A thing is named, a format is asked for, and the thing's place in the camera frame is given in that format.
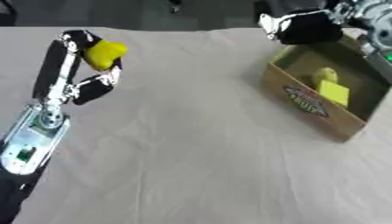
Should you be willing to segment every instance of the yellow foam block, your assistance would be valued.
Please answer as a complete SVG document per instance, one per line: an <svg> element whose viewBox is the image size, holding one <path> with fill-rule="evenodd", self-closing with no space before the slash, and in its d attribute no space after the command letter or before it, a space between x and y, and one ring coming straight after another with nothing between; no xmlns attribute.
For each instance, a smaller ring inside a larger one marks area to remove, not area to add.
<svg viewBox="0 0 392 224"><path fill-rule="evenodd" d="M350 90L328 80L322 80L318 85L318 93L332 102L347 107Z"/></svg>
<svg viewBox="0 0 392 224"><path fill-rule="evenodd" d="M86 51L86 59L94 69L103 71L108 70L113 61L121 58L127 51L127 46L123 43L103 39Z"/></svg>

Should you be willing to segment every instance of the table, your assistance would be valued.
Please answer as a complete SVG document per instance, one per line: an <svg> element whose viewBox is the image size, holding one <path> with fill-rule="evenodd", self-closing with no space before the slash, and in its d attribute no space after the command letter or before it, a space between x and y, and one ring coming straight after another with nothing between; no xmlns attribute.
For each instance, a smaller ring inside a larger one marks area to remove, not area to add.
<svg viewBox="0 0 392 224"><path fill-rule="evenodd" d="M3 133L66 29L0 31ZM336 143L260 90L281 47L261 29L89 30L129 47L122 83L66 107L72 127L15 224L392 221L391 95Z"/></svg>

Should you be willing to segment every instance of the dark floor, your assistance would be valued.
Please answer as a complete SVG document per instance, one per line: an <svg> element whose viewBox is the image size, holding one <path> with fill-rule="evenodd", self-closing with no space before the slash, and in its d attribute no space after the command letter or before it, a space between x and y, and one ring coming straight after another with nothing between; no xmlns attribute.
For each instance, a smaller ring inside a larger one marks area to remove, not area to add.
<svg viewBox="0 0 392 224"><path fill-rule="evenodd" d="M19 26L106 26L127 30L197 31L251 27L254 0L13 0Z"/></svg>

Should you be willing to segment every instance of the yellow object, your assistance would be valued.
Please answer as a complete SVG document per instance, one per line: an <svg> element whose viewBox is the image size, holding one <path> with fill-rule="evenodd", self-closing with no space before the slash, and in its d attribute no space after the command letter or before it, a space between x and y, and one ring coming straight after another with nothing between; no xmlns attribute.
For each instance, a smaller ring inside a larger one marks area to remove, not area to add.
<svg viewBox="0 0 392 224"><path fill-rule="evenodd" d="M322 80L318 85L318 93L332 102L348 106L350 90L329 80Z"/></svg>
<svg viewBox="0 0 392 224"><path fill-rule="evenodd" d="M315 87L319 86L321 81L330 81L332 83L338 84L339 77L335 70L330 67L320 68L314 75L312 76L313 85Z"/></svg>
<svg viewBox="0 0 392 224"><path fill-rule="evenodd" d="M110 69L113 61L121 58L128 48L123 43L101 40L95 46L86 50L86 60L94 69L104 71Z"/></svg>

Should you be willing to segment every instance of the cardboard box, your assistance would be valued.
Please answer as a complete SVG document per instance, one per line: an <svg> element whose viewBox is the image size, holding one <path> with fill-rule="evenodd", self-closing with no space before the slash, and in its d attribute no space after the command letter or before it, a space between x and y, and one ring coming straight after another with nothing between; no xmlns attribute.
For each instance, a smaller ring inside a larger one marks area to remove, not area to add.
<svg viewBox="0 0 392 224"><path fill-rule="evenodd" d="M347 108L328 101L312 85L312 74L330 67L350 89ZM360 131L377 110L390 85L362 57L353 41L284 48L267 66L262 87L304 112L304 118L340 140Z"/></svg>

